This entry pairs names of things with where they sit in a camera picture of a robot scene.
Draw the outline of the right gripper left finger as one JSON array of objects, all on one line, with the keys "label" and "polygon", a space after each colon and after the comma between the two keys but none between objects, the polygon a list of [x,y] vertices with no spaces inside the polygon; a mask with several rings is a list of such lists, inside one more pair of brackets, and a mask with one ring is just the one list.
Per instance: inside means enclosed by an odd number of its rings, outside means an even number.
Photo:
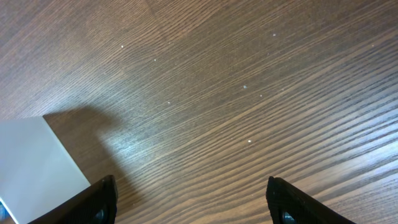
[{"label": "right gripper left finger", "polygon": [[115,178],[107,175],[29,224],[114,224],[117,202]]}]

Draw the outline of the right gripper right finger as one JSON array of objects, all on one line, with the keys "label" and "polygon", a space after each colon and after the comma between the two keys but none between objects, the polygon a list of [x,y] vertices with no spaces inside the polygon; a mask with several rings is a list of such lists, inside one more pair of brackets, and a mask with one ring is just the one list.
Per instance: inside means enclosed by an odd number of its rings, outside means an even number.
[{"label": "right gripper right finger", "polygon": [[266,200],[273,224],[354,224],[280,177],[269,177]]}]

